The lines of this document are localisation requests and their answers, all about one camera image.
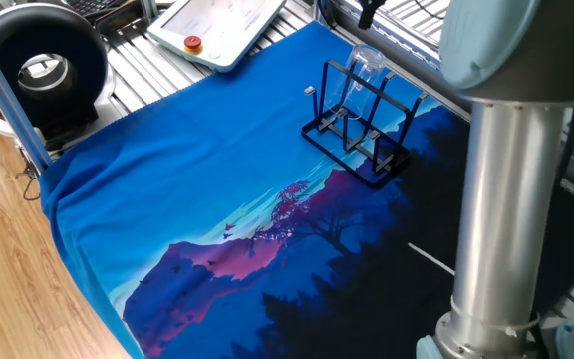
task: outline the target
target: white surface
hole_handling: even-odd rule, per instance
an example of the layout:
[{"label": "white surface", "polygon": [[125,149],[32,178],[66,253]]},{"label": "white surface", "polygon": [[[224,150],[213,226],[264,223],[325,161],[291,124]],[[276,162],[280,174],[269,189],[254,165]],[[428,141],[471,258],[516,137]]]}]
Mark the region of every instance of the white surface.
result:
[{"label": "white surface", "polygon": [[[276,17],[285,0],[178,0],[147,29],[187,60],[231,71]],[[185,51],[184,40],[198,36],[203,50]]]}]

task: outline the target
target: metal pole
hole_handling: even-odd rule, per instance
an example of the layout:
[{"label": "metal pole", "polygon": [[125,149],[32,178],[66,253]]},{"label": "metal pole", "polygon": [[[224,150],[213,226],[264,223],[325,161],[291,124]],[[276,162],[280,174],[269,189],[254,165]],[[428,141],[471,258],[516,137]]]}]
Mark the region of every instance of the metal pole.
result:
[{"label": "metal pole", "polygon": [[529,315],[564,107],[474,103],[452,311],[452,358],[527,358]]},{"label": "metal pole", "polygon": [[149,23],[158,16],[158,8],[156,7],[156,0],[141,0],[143,7],[143,14]]},{"label": "metal pole", "polygon": [[19,101],[15,97],[0,70],[0,112],[4,119],[10,123],[13,131],[28,152],[30,159],[37,167],[39,173],[43,172],[52,160],[46,151],[43,143],[37,136],[34,128],[30,124],[26,113],[21,108]]}]

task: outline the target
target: black cable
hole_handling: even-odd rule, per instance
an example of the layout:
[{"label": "black cable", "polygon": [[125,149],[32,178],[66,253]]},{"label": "black cable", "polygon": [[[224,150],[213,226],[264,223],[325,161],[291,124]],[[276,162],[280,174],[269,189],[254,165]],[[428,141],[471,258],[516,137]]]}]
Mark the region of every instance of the black cable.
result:
[{"label": "black cable", "polygon": [[431,15],[432,17],[435,17],[436,19],[444,20],[444,17],[443,17],[443,16],[437,16],[437,15],[434,14],[433,12],[427,10],[427,8],[425,8],[425,7],[420,3],[420,1],[418,1],[418,0],[414,0],[414,1],[416,2],[416,5],[418,5],[421,9],[423,9],[423,11],[425,11],[427,14]]},{"label": "black cable", "polygon": [[555,185],[553,188],[558,189],[562,184],[562,179],[566,175],[566,169],[570,163],[570,158],[573,155],[574,149],[574,108],[573,115],[570,118],[570,124],[568,126],[568,136],[566,137],[566,145],[562,152],[562,157],[559,160],[559,165],[557,167],[557,174],[555,175]]},{"label": "black cable", "polygon": [[30,181],[28,182],[28,185],[26,185],[26,190],[24,190],[24,199],[28,200],[28,201],[33,201],[33,200],[37,200],[39,198],[41,198],[41,195],[38,194],[36,197],[34,198],[28,198],[28,190],[30,189],[30,184],[32,184],[33,181],[35,181],[37,178],[32,177],[30,179]]},{"label": "black cable", "polygon": [[318,4],[318,11],[320,11],[320,14],[323,16],[323,19],[325,19],[327,26],[329,26],[332,30],[334,30],[336,28],[336,20],[333,18],[329,19],[327,17],[327,13],[325,13],[325,11],[323,9],[323,5],[322,5],[321,0],[316,0],[316,3]]},{"label": "black cable", "polygon": [[557,167],[557,174],[555,175],[555,184],[553,186],[554,191],[561,189],[562,180],[564,175],[566,175],[566,170],[568,170],[568,165],[573,156],[574,150],[574,109],[573,115],[570,119],[570,124],[568,125],[568,136],[566,137],[566,144],[564,145],[564,150],[562,152],[561,159],[559,160],[559,165]]}]

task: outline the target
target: pink mountain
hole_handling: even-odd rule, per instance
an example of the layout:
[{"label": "pink mountain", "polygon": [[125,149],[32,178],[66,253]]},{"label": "pink mountain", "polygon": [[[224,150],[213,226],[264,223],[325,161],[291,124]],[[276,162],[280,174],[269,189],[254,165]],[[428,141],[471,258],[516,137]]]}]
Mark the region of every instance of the pink mountain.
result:
[{"label": "pink mountain", "polygon": [[233,279],[243,279],[269,265],[280,246],[276,240],[256,240],[252,246],[252,239],[235,239],[213,245],[181,242],[171,245],[168,253],[204,265],[216,277],[233,275]]}]

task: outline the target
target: tree silhouette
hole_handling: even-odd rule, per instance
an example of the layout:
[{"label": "tree silhouette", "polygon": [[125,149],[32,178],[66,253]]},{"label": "tree silhouette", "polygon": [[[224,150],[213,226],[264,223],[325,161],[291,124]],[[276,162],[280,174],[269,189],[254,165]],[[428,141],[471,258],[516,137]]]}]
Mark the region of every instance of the tree silhouette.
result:
[{"label": "tree silhouette", "polygon": [[279,202],[271,214],[273,225],[266,235],[290,241],[319,236],[342,255],[355,257],[341,239],[345,230],[363,225],[359,193],[352,191],[344,178],[326,181],[325,188],[307,197],[308,185],[299,181],[278,193]]}]

